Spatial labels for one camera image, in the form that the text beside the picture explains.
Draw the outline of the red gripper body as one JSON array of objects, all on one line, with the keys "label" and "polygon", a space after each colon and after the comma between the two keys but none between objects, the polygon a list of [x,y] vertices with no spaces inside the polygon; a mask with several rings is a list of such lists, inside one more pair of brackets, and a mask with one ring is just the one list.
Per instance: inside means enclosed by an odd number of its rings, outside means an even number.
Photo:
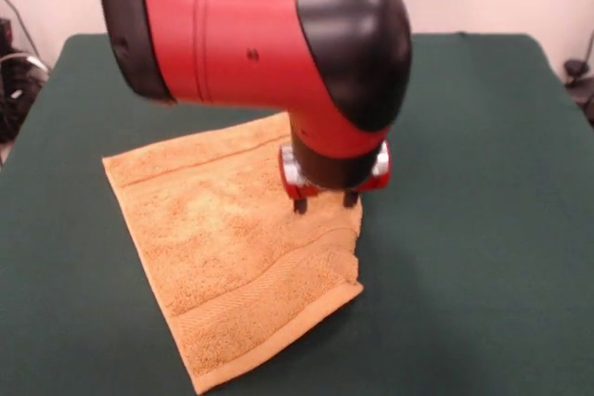
[{"label": "red gripper body", "polygon": [[[293,200],[316,197],[327,191],[338,191],[338,188],[327,188],[308,180],[301,165],[294,156],[291,143],[282,144],[278,152],[280,178],[288,196]],[[392,171],[392,154],[387,140],[380,145],[380,151],[365,181],[352,188],[354,192],[363,193],[382,189],[390,181]]]}]

